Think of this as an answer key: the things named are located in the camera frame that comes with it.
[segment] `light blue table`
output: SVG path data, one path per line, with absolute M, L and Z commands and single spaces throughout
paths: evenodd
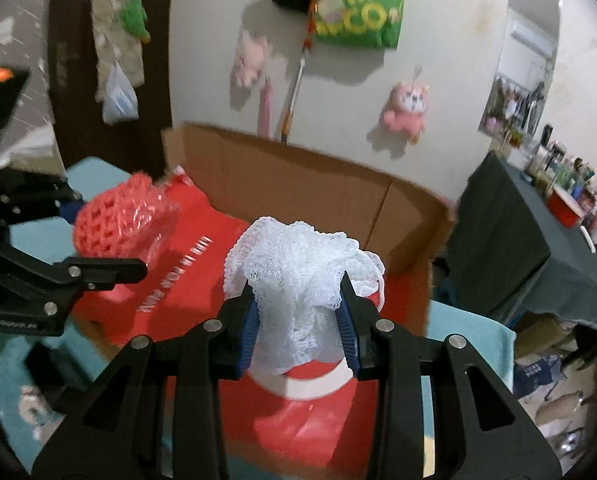
M 67 170 L 67 176 L 70 186 L 79 190 L 85 200 L 89 200 L 127 180 L 129 174 L 97 158 L 88 158 Z M 74 252 L 72 226 L 60 218 L 17 225 L 12 228 L 12 244 L 47 263 L 60 261 Z M 443 340 L 451 333 L 463 334 L 507 386 L 512 387 L 514 332 L 491 319 L 432 301 L 426 336 Z M 32 378 L 23 361 L 29 348 L 37 341 L 38 338 L 0 334 L 0 420 L 12 449 L 27 470 L 31 469 L 42 444 L 34 438 L 34 432 L 38 433 L 38 425 L 30 426 L 22 420 L 18 404 L 21 387 L 32 384 Z M 61 338 L 45 338 L 44 344 L 54 348 L 63 345 L 83 365 L 92 379 L 106 365 L 94 346 L 71 325 Z M 434 422 L 429 380 L 423 378 L 422 385 L 425 434 L 431 437 L 434 434 Z M 50 413 L 40 425 L 56 420 L 58 416 Z M 233 480 L 282 478 L 262 472 L 234 457 L 229 459 L 229 468 Z

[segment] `white lace fabric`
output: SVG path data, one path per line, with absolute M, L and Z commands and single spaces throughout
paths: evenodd
M 377 290 L 384 302 L 385 267 L 345 233 L 325 234 L 305 222 L 285 225 L 271 217 L 255 221 L 229 251 L 226 298 L 246 282 L 258 303 L 259 327 L 252 368 L 280 375 L 312 360 L 343 359 L 335 310 L 347 272 L 358 296 Z

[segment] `dark brown door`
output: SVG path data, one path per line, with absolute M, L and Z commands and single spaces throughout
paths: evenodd
M 96 51 L 89 0 L 50 0 L 48 65 L 54 130 L 66 167 L 97 156 L 126 171 L 165 169 L 161 131 L 172 125 L 168 35 L 169 0 L 143 0 L 152 41 L 143 48 L 145 84 L 136 89 L 136 121 L 102 122 L 96 93 Z

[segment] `wall mirror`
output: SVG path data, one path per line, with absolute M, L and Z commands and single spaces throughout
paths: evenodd
M 559 46 L 560 0 L 508 0 L 507 28 L 479 130 L 497 139 L 535 136 Z

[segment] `cardboard box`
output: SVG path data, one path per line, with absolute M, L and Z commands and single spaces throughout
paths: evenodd
M 393 321 L 423 335 L 430 262 L 452 225 L 440 199 L 358 164 L 210 126 L 168 130 L 163 145 L 169 168 L 182 166 L 219 211 L 248 222 L 272 216 L 343 231 L 378 254 L 386 274 L 407 272 L 409 305 Z

